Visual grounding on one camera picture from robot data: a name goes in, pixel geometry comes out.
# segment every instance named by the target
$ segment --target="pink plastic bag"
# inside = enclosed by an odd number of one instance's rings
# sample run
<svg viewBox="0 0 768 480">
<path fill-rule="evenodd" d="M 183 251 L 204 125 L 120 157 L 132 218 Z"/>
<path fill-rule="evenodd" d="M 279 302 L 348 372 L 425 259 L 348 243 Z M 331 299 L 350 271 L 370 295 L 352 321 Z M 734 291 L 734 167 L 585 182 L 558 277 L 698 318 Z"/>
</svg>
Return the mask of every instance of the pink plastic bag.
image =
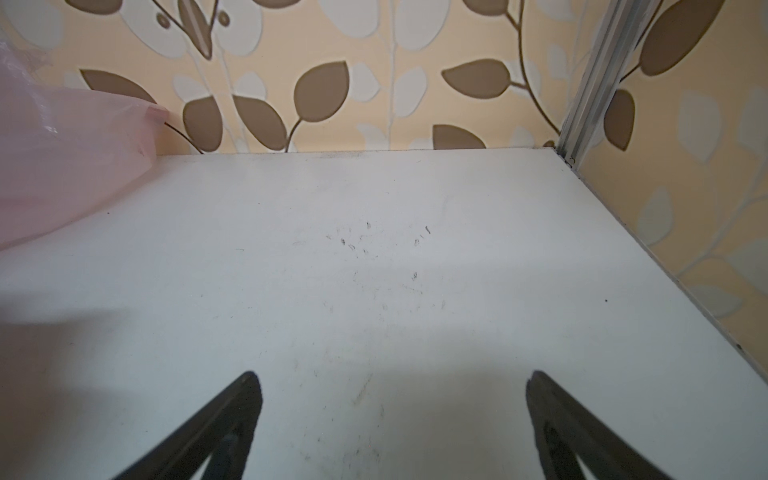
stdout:
<svg viewBox="0 0 768 480">
<path fill-rule="evenodd" d="M 0 41 L 0 247 L 77 219 L 149 170 L 168 112 L 138 98 L 38 85 Z"/>
</svg>

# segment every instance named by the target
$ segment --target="white shelf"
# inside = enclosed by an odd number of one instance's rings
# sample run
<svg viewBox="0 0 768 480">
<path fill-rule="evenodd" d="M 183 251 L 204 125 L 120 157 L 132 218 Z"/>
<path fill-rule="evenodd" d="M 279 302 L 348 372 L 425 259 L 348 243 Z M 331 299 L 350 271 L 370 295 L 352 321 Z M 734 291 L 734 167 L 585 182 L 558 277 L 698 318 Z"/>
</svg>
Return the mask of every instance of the white shelf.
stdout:
<svg viewBox="0 0 768 480">
<path fill-rule="evenodd" d="M 768 386 L 553 151 L 158 170 L 0 253 L 13 478 L 110 478 L 247 369 L 246 478 L 542 478 L 534 369 L 674 478 L 766 477 Z"/>
</svg>

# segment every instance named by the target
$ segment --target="dirt mark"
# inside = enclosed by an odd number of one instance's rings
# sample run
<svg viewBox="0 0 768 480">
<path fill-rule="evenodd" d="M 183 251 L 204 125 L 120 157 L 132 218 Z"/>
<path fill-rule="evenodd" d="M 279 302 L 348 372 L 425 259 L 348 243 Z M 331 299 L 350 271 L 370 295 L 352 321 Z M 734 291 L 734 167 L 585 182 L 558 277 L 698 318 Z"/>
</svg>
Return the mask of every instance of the dirt mark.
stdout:
<svg viewBox="0 0 768 480">
<path fill-rule="evenodd" d="M 366 393 L 368 392 L 368 384 L 371 383 L 371 378 L 373 377 L 372 373 L 368 374 L 368 379 L 366 379 L 365 385 L 362 386 L 360 389 L 360 393 L 357 394 L 357 397 L 352 401 L 352 405 L 357 407 L 362 402 L 362 399 L 365 398 Z"/>
</svg>

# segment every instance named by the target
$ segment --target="metal frame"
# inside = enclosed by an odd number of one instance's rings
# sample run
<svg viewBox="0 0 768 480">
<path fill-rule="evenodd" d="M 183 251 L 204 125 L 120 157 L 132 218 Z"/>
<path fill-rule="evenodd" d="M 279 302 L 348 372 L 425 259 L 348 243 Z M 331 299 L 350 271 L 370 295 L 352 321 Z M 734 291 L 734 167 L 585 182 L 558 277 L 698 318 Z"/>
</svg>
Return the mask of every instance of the metal frame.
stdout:
<svg viewBox="0 0 768 480">
<path fill-rule="evenodd" d="M 187 480 L 209 456 L 203 480 L 239 480 L 261 405 L 259 379 L 245 372 L 114 480 Z"/>
<path fill-rule="evenodd" d="M 547 480 L 584 480 L 576 455 L 600 480 L 671 480 L 546 373 L 533 372 L 525 400 Z"/>
<path fill-rule="evenodd" d="M 575 170 L 616 91 L 621 74 L 661 0 L 611 0 L 576 102 L 565 118 L 555 150 Z"/>
</svg>

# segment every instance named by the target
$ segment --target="wall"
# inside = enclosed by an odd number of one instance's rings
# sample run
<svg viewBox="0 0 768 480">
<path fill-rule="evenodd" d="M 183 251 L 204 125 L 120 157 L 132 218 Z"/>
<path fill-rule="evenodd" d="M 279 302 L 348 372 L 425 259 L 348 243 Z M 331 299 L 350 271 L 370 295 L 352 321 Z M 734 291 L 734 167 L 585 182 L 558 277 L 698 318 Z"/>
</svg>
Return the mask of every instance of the wall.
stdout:
<svg viewBox="0 0 768 480">
<path fill-rule="evenodd" d="M 159 150 L 180 154 L 181 134 L 216 152 L 541 146 L 607 0 L 0 5 L 5 35 L 48 53 L 41 81 L 162 104 L 179 134 Z"/>
<path fill-rule="evenodd" d="M 768 2 L 665 1 L 582 174 L 768 368 Z"/>
</svg>

